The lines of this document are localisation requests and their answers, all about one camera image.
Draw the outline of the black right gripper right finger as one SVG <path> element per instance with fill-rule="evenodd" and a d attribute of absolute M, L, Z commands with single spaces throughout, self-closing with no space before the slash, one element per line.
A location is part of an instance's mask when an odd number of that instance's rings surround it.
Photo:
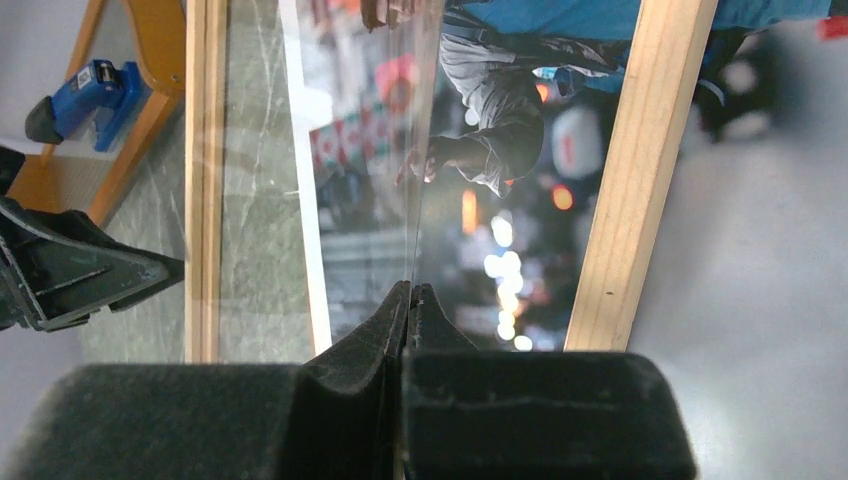
<path fill-rule="evenodd" d="M 693 479 L 660 369 L 622 352 L 480 350 L 417 286 L 401 360 L 410 479 Z"/>

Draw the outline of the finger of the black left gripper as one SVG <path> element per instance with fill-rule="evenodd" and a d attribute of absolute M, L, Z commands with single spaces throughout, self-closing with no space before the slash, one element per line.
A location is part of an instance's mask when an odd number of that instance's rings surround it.
<path fill-rule="evenodd" d="M 127 310 L 184 278 L 182 261 L 122 244 L 78 210 L 1 199 L 1 327 L 54 332 Z"/>

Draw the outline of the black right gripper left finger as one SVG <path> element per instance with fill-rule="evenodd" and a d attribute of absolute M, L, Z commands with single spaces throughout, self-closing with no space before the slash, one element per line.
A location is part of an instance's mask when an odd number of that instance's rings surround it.
<path fill-rule="evenodd" d="M 400 479 L 412 286 L 293 364 L 88 364 L 60 378 L 7 479 Z"/>

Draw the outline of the light wooden picture frame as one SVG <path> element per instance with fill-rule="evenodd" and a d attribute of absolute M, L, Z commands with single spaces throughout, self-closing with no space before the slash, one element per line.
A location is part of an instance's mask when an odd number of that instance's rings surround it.
<path fill-rule="evenodd" d="M 569 350 L 627 347 L 716 5 L 640 7 L 566 335 Z M 184 358 L 219 353 L 228 5 L 187 5 Z"/>

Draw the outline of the clear acrylic frame sheet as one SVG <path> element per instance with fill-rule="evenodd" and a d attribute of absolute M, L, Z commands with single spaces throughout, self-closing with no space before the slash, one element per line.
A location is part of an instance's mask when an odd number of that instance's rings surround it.
<path fill-rule="evenodd" d="M 368 29 L 358 1 L 230 1 L 220 293 L 362 303 L 413 277 L 442 5 Z"/>

